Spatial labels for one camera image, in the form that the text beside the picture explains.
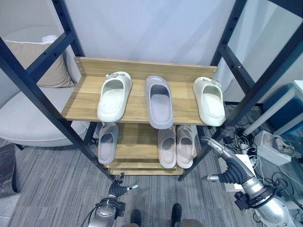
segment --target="slipper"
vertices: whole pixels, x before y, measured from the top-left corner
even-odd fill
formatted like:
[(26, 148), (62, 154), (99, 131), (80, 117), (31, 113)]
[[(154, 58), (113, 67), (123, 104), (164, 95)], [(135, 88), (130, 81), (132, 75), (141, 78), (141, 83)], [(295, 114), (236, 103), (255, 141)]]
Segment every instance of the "slipper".
[(177, 128), (177, 164), (181, 168), (188, 169), (194, 160), (194, 140), (191, 126), (180, 125)]
[(132, 85), (132, 78), (127, 72), (106, 75), (97, 110), (102, 122), (116, 122), (123, 117)]
[(149, 122), (153, 128), (168, 129), (174, 123), (171, 91), (165, 79), (149, 76), (145, 81)]
[(160, 164), (170, 169), (176, 164), (176, 130), (175, 126), (158, 131), (158, 150)]
[(220, 83), (206, 77), (194, 81), (194, 93), (201, 120), (211, 126), (220, 126), (225, 121), (223, 95)]
[(99, 132), (98, 162), (107, 164), (114, 160), (119, 127), (116, 123), (105, 124)]

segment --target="person's foot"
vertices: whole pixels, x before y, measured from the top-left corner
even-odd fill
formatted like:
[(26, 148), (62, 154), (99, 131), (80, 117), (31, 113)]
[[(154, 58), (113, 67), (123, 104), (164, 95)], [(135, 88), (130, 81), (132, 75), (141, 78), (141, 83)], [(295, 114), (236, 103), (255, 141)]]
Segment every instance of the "person's foot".
[(174, 227), (177, 221), (179, 222), (181, 221), (181, 216), (182, 216), (182, 207), (180, 204), (175, 203), (171, 211), (171, 227)]
[(141, 226), (141, 213), (139, 210), (135, 209), (131, 214), (131, 223), (137, 224), (139, 227)]

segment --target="wooden board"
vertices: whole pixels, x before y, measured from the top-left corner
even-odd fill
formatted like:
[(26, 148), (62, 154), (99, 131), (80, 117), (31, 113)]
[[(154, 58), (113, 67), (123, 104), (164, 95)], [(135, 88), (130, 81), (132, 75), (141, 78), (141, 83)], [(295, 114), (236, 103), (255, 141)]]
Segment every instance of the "wooden board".
[[(82, 76), (75, 91), (62, 110), (62, 115), (70, 121), (99, 121), (97, 107), (104, 77)], [(133, 79), (126, 110), (122, 119), (124, 123), (149, 123), (144, 80)], [(204, 125), (198, 113), (193, 83), (168, 81), (172, 93), (174, 124)]]
[[(112, 169), (163, 169), (158, 159), (154, 160), (114, 160), (113, 162), (106, 164), (106, 168)], [(178, 165), (175, 165), (172, 169), (181, 169)]]
[(116, 159), (158, 159), (158, 130), (148, 124), (118, 124)]
[(125, 175), (181, 175), (183, 169), (110, 169), (111, 174), (118, 175), (124, 172)]
[(216, 66), (172, 64), (117, 59), (75, 57), (82, 75), (104, 77), (108, 73), (125, 71), (132, 79), (145, 80), (148, 76), (160, 76), (167, 81), (191, 82), (198, 77), (213, 78)]

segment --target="floor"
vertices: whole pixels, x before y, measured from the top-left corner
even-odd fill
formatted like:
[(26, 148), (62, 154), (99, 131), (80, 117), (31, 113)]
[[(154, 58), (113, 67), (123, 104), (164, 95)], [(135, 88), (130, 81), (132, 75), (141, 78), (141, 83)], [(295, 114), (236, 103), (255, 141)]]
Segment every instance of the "floor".
[[(239, 124), (256, 120), (260, 113), (258, 107), (254, 108)], [(262, 127), (272, 130), (267, 124)], [(205, 127), (205, 134), (213, 132)], [(21, 193), (14, 200), (17, 204), (13, 213), (7, 216), (11, 216), (8, 227), (80, 226), (94, 204), (107, 196), (111, 182), (73, 146), (16, 148), (16, 159)], [(265, 159), (261, 162), (265, 177), (279, 171)], [(291, 162), (282, 167), (303, 182), (300, 164)], [(128, 223), (133, 209), (141, 211), (143, 227), (169, 226), (171, 208), (178, 202), (183, 207), (182, 217), (196, 218), (207, 227), (260, 227), (252, 218), (252, 210), (243, 212), (235, 206), (234, 193), (226, 192), (223, 184), (200, 180), (219, 170), (217, 157), (209, 154), (182, 182), (177, 176), (126, 176), (125, 185), (137, 183), (139, 188), (120, 198), (126, 202), (125, 215), (114, 226)], [(294, 187), (296, 195), (303, 197), (302, 188)], [(0, 214), (7, 209), (2, 204), (7, 203), (0, 200)]]
[[(9, 144), (9, 142), (0, 138), (0, 148)], [(21, 194), (0, 198), (0, 227), (5, 227), (14, 211)]]

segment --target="white wall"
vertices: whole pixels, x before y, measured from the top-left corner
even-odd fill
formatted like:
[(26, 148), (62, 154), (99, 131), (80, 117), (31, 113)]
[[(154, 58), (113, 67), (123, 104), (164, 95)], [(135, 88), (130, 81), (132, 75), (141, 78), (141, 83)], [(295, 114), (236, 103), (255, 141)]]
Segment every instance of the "white wall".
[[(300, 17), (270, 1), (248, 0), (228, 45), (254, 81), (257, 81), (301, 22)], [(301, 54), (259, 102), (264, 102), (278, 87), (294, 79), (303, 79), (302, 65)], [(226, 101), (242, 100), (244, 93), (224, 60), (219, 63), (217, 78), (222, 83)]]
[(45, 0), (1, 0), (0, 36), (33, 26), (54, 26)]
[[(89, 57), (209, 65), (234, 0), (66, 0)], [(257, 81), (302, 19), (266, 0), (248, 0), (229, 46)], [(302, 79), (302, 57), (277, 87)], [(244, 97), (224, 61), (217, 78), (226, 101)]]
[(89, 57), (209, 65), (234, 0), (66, 0)]

